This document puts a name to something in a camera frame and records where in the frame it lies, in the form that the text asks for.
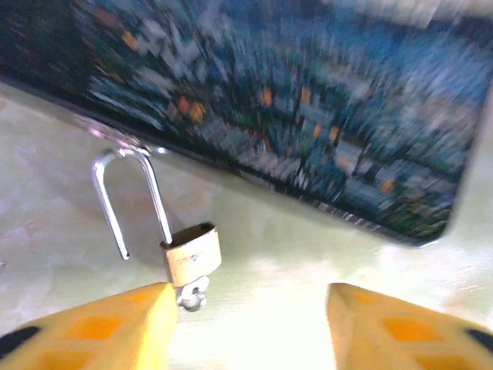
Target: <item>black tip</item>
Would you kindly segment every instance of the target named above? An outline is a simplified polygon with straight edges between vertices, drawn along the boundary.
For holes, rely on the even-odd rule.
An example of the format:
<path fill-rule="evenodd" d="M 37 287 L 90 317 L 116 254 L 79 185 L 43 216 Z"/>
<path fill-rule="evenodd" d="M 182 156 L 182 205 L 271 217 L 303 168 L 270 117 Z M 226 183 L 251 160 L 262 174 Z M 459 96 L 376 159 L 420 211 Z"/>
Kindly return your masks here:
<path fill-rule="evenodd" d="M 467 333 L 493 355 L 493 335 L 475 329 L 469 329 Z"/>
<path fill-rule="evenodd" d="M 0 361 L 40 331 L 41 328 L 28 326 L 0 337 Z"/>

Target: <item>padlock shackle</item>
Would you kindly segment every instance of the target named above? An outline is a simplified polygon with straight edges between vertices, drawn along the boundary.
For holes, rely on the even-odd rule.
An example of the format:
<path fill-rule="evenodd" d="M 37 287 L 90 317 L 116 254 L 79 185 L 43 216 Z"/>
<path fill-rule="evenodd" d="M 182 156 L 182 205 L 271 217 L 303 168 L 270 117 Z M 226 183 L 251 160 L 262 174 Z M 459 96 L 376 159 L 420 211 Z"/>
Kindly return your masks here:
<path fill-rule="evenodd" d="M 118 219 L 116 218 L 115 211 L 109 199 L 108 191 L 105 185 L 105 171 L 106 167 L 113 161 L 119 158 L 131 157 L 139 161 L 144 174 L 146 175 L 147 185 L 153 198 L 154 208 L 156 209 L 161 232 L 163 233 L 164 242 L 171 244 L 173 237 L 171 230 L 169 229 L 168 219 L 164 210 L 163 202 L 161 201 L 161 193 L 159 192 L 159 186 L 157 183 L 156 175 L 154 173 L 153 165 L 149 160 L 149 157 L 140 150 L 134 150 L 131 148 L 118 148 L 107 149 L 96 158 L 92 164 L 92 183 L 98 194 L 99 202 L 104 210 L 106 220 L 113 232 L 113 236 L 118 246 L 119 252 L 124 260 L 128 260 L 130 253 L 126 248 L 125 241 L 123 240 L 122 229 L 120 228 Z"/>

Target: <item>padlock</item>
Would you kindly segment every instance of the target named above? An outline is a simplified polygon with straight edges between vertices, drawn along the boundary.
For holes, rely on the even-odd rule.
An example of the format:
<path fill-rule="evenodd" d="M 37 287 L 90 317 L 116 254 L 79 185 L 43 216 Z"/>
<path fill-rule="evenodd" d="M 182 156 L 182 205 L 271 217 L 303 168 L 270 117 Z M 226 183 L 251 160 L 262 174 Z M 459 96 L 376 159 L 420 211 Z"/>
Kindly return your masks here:
<path fill-rule="evenodd" d="M 92 166 L 92 182 L 106 219 L 112 229 L 119 252 L 123 260 L 127 260 L 130 254 L 126 248 L 122 230 L 109 199 L 104 176 L 106 167 L 113 160 L 130 157 L 139 161 L 146 175 L 161 232 L 163 233 L 163 242 L 160 245 L 164 250 L 171 284 L 176 289 L 176 303 L 186 311 L 198 311 L 206 303 L 205 291 L 209 285 L 208 275 L 221 264 L 216 226 L 206 222 L 188 227 L 175 234 L 171 233 L 149 156 L 149 151 L 142 148 L 122 147 L 105 150 L 96 158 Z"/>

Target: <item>brass padlock body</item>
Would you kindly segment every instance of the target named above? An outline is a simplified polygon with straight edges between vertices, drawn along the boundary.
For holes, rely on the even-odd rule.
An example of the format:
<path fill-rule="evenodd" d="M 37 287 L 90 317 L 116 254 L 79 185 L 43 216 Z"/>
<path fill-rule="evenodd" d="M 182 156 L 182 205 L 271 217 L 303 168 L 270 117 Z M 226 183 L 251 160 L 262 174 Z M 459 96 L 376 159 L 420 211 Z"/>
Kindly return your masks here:
<path fill-rule="evenodd" d="M 175 288 L 191 284 L 221 265 L 221 252 L 216 225 L 205 222 L 173 235 L 173 242 L 161 247 Z"/>

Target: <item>white surface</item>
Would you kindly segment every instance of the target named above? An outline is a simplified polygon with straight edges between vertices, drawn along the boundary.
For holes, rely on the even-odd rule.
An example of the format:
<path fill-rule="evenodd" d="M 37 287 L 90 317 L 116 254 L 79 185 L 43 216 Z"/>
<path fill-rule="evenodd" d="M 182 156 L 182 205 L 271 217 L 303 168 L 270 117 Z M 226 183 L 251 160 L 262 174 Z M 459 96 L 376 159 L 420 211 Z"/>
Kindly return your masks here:
<path fill-rule="evenodd" d="M 109 169 L 131 253 L 122 261 L 90 179 L 107 143 L 46 107 L 0 86 L 0 333 L 165 278 L 138 165 Z M 223 250 L 207 308 L 180 314 L 171 369 L 331 368 L 325 301 L 335 281 L 493 328 L 491 123 L 480 141 L 448 235 L 423 249 L 187 160 L 154 161 L 174 230 L 212 220 Z"/>

